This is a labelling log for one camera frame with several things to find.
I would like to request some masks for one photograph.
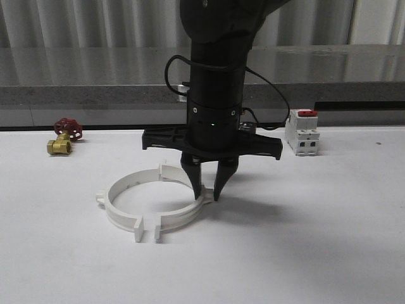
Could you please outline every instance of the gate valve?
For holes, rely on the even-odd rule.
[[[77,141],[83,136],[83,127],[74,119],[62,118],[54,125],[58,135],[55,141],[48,141],[47,151],[50,155],[69,155],[72,151],[71,141]]]

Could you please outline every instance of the black cable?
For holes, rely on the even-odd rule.
[[[205,64],[202,64],[202,63],[191,61],[191,60],[187,59],[186,57],[184,57],[182,55],[172,56],[167,61],[166,66],[165,66],[165,82],[166,82],[166,86],[169,88],[169,90],[171,90],[171,92],[174,92],[177,95],[181,95],[181,96],[187,96],[187,93],[179,92],[178,90],[173,88],[171,86],[171,84],[169,83],[169,75],[168,75],[169,74],[169,68],[170,68],[171,63],[173,61],[175,61],[176,59],[183,61],[184,63],[188,64],[191,67],[198,67],[198,68],[202,68],[204,70],[214,71],[214,72],[232,71],[233,69],[235,69],[236,67],[238,67],[240,65],[240,63],[238,61],[236,61],[235,63],[232,63],[231,65],[227,65],[227,66],[205,65]]]
[[[287,115],[285,116],[284,120],[282,122],[280,122],[278,125],[276,125],[275,127],[264,127],[263,125],[260,124],[259,120],[257,119],[257,117],[255,116],[254,112],[252,109],[250,108],[243,108],[243,110],[248,111],[250,114],[252,114],[253,119],[256,121],[258,127],[264,129],[264,130],[268,130],[268,131],[273,131],[278,129],[279,127],[282,127],[284,125],[284,123],[287,121],[288,117],[290,116],[290,104],[287,101],[287,98],[285,98],[285,96],[283,95],[283,93],[281,93],[281,91],[278,89],[278,87],[276,87],[274,84],[272,84],[269,80],[265,79],[262,75],[260,75],[259,73],[256,73],[254,70],[250,69],[249,67],[246,67],[246,71],[249,72],[250,74],[253,74],[257,77],[259,77],[260,79],[264,80],[265,82],[267,82],[269,85],[272,86],[272,88],[274,88],[274,90],[276,90],[276,92],[281,96],[281,98],[284,100],[285,105],[287,106]]]

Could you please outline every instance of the white tabletop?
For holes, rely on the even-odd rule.
[[[283,137],[283,129],[264,134]],[[321,128],[320,155],[242,156],[219,202],[153,242],[120,230],[95,194],[180,152],[141,131],[0,133],[1,303],[405,303],[405,127]],[[212,187],[214,163],[203,165]],[[176,209],[192,190],[155,182],[116,205]]]

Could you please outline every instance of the circuit breaker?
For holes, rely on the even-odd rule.
[[[316,130],[317,125],[317,111],[290,110],[290,116],[285,123],[285,140],[295,155],[315,156],[318,154],[320,133]]]

